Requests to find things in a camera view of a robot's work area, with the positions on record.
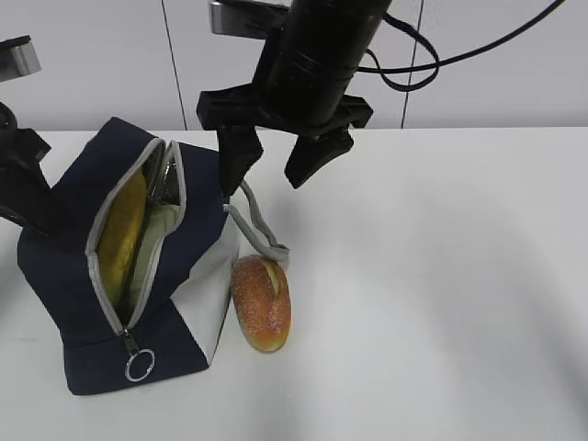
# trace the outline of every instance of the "white table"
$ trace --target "white table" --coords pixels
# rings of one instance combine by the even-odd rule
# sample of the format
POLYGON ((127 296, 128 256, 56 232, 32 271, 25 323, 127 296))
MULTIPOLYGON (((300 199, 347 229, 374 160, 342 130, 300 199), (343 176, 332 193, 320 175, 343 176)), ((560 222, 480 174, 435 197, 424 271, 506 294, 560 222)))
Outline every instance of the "white table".
MULTIPOLYGON (((42 135, 55 182, 92 133, 42 135)), ((0 223, 0 439, 588 439, 588 129, 355 138, 294 191, 294 139, 263 133, 249 180, 292 248, 291 335, 261 355, 231 307, 212 368, 182 379, 72 396, 0 223)))

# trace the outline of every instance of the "zipper pull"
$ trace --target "zipper pull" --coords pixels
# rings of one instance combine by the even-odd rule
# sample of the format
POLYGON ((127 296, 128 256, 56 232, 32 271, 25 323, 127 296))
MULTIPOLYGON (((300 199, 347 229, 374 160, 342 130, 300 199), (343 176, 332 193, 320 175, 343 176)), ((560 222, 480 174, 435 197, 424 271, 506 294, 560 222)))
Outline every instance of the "zipper pull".
POLYGON ((135 341, 135 337, 132 336, 132 334, 130 333, 130 331, 128 329, 125 329, 122 333, 122 339, 125 342, 125 346, 127 347, 127 352, 129 353, 129 360, 127 361, 127 366, 125 367, 125 378, 133 383, 138 383, 140 381, 143 381, 144 379, 146 379, 147 377, 149 377, 149 374, 151 374, 151 371, 153 370, 153 367, 155 366, 155 353, 151 350, 151 349, 140 349, 139 345, 137 345, 137 342, 135 341), (147 367, 147 370, 145 371, 145 373, 141 376, 141 377, 133 377, 130 374, 130 367, 132 366, 133 362, 141 355, 146 354, 151 358, 151 363, 149 364, 149 367, 147 367))

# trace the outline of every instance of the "bag handle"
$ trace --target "bag handle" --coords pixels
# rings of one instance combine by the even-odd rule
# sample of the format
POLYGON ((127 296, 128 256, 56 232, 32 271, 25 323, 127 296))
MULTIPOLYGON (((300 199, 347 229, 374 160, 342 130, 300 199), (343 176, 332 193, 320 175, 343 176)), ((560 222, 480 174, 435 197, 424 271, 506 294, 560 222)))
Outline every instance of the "bag handle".
POLYGON ((257 234, 254 232, 253 228, 251 228, 249 223, 247 223, 247 220, 245 220, 236 207, 231 204, 225 204, 223 206, 224 211, 231 215, 239 227, 239 230, 241 230, 247 241, 249 241, 249 243, 259 254, 268 258, 269 260, 274 260, 276 262, 287 262, 290 250, 287 248, 287 246, 282 245, 277 241, 276 236, 267 226, 266 222, 264 221, 264 217, 261 214, 261 210, 259 209, 259 204, 257 204, 257 199, 255 198, 253 190, 245 181, 241 183, 241 190, 249 202, 251 222, 254 227, 267 238, 269 246, 262 243, 257 234))

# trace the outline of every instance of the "lunch bag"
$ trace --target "lunch bag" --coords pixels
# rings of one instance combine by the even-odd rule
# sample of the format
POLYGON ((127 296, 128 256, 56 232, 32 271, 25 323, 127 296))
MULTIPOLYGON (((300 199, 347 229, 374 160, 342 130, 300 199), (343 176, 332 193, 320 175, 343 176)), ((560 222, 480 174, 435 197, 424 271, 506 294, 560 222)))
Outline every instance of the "lunch bag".
POLYGON ((66 225, 52 236, 21 233, 18 265, 60 330, 73 394, 123 390, 210 366, 239 254, 237 226, 261 254, 288 258, 245 183, 253 224, 269 246, 221 196, 218 161, 215 151, 175 141, 166 145, 113 118, 53 189, 66 210, 66 225), (153 207, 174 201, 177 216, 151 239, 133 291, 136 302, 123 319, 105 291, 96 247, 113 201, 140 169, 149 170, 145 180, 153 207))

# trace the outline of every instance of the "bag opening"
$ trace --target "bag opening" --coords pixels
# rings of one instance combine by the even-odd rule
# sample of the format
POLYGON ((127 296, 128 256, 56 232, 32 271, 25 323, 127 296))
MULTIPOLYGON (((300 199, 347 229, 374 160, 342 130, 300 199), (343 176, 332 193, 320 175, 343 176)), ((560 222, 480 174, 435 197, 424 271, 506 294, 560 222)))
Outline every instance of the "bag opening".
POLYGON ((152 142, 108 195, 86 248, 96 294, 116 334, 138 321, 163 240, 186 210, 179 148, 152 142))

